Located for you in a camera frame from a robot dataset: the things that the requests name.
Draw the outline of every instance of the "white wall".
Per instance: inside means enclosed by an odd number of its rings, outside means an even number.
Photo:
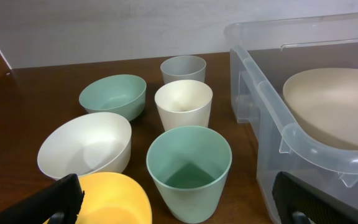
[[[358,0],[0,0],[13,68],[228,51],[233,22],[358,12]]]

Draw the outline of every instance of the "green bowl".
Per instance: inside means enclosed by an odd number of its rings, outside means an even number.
[[[136,75],[113,75],[88,85],[80,104],[88,113],[112,112],[135,119],[144,109],[146,82]]]

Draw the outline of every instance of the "wooden table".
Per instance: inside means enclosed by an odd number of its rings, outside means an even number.
[[[229,142],[233,162],[214,215],[205,223],[271,223],[256,181],[257,140],[248,124],[237,124],[230,101],[229,54],[201,55],[206,83],[214,96],[209,127]],[[86,114],[78,103],[82,89],[100,78],[128,73],[147,82],[144,112],[132,125],[132,155],[124,174],[149,196],[153,223],[180,223],[169,212],[149,173],[145,158],[163,133],[154,103],[163,85],[160,64],[166,58],[23,68],[0,78],[0,211],[53,183],[37,167],[43,141],[62,124]]]

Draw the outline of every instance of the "mint green cup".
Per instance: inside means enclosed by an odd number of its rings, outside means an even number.
[[[182,126],[161,134],[146,157],[162,198],[185,223],[203,222],[214,213],[231,162],[227,141],[201,126]]]
[[[135,119],[144,109],[146,82],[136,75],[113,75],[88,85],[80,104],[88,113],[112,112]]]

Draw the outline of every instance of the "transparent storage box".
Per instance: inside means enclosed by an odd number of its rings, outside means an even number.
[[[358,13],[225,28],[230,44],[231,104],[259,141],[257,180],[271,219],[275,176],[287,171],[358,208],[358,151],[308,136],[282,100],[285,81],[313,68],[358,68]]]

